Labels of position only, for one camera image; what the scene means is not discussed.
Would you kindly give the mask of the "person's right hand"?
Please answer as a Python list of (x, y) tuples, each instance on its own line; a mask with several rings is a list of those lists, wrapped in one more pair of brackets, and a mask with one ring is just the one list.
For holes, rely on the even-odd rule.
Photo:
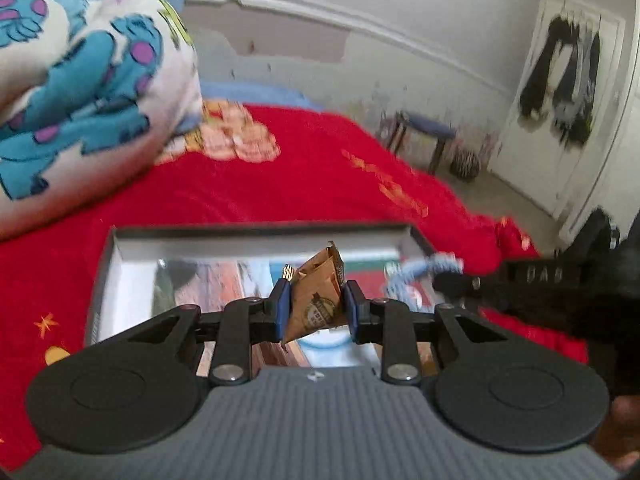
[(592, 441), (607, 462), (626, 471), (639, 461), (640, 396), (618, 396)]

